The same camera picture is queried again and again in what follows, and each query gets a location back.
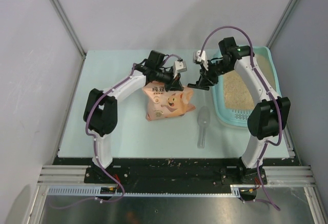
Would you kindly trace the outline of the orange cat litter bag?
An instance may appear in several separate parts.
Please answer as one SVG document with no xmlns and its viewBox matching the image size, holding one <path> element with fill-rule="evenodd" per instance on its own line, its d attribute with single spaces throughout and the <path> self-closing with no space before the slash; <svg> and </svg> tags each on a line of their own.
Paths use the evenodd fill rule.
<svg viewBox="0 0 328 224">
<path fill-rule="evenodd" d="M 166 91 L 164 84 L 152 82 L 142 88 L 148 97 L 146 119 L 148 121 L 184 116 L 195 110 L 190 103 L 193 89 L 183 86 L 182 91 Z"/>
</svg>

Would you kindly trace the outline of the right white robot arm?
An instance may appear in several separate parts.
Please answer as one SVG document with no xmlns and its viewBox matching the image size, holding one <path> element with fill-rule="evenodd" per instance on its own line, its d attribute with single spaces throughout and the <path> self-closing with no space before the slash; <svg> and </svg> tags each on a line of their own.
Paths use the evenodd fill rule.
<svg viewBox="0 0 328 224">
<path fill-rule="evenodd" d="M 218 83 L 219 76 L 235 71 L 250 92 L 255 104 L 247 120 L 251 136 L 232 173 L 238 182 L 248 184 L 255 176 L 261 176 L 267 146 L 281 144 L 291 102 L 288 97 L 281 97 L 267 81 L 251 45 L 238 46 L 233 37 L 224 38 L 218 45 L 221 58 L 216 62 L 209 60 L 204 50 L 194 52 L 193 62 L 201 66 L 195 88 L 208 90 Z"/>
</svg>

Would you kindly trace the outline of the clear plastic scoop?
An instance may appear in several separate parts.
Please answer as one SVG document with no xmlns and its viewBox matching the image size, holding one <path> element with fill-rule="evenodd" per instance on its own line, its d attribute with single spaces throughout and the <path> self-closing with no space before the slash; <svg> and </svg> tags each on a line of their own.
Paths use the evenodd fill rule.
<svg viewBox="0 0 328 224">
<path fill-rule="evenodd" d="M 197 116 L 197 123 L 199 126 L 197 147 L 199 149 L 204 149 L 206 130 L 210 124 L 210 110 L 208 107 L 203 106 L 200 108 Z"/>
</svg>

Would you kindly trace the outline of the black bag clip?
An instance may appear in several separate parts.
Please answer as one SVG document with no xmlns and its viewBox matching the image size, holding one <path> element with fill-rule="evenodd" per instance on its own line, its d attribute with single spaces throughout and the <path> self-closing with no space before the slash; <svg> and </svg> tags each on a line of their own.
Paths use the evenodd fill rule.
<svg viewBox="0 0 328 224">
<path fill-rule="evenodd" d="M 210 87 L 208 86 L 202 86 L 198 83 L 196 84 L 188 84 L 189 88 L 193 88 L 193 89 L 199 89 L 199 90 L 205 90 L 205 91 L 209 91 Z"/>
</svg>

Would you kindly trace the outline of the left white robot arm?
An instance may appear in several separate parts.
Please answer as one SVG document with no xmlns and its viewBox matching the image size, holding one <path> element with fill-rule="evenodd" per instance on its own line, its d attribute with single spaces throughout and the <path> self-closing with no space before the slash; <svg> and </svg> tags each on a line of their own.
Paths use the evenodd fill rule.
<svg viewBox="0 0 328 224">
<path fill-rule="evenodd" d="M 185 61 L 178 55 L 152 50 L 148 58 L 134 63 L 129 75 L 114 86 L 90 91 L 83 120 L 86 134 L 94 141 L 93 162 L 98 166 L 95 171 L 97 179 L 107 183 L 113 178 L 113 170 L 108 167 L 113 157 L 106 137 L 116 128 L 118 103 L 153 81 L 163 83 L 165 91 L 182 91 L 180 77 L 186 70 Z"/>
</svg>

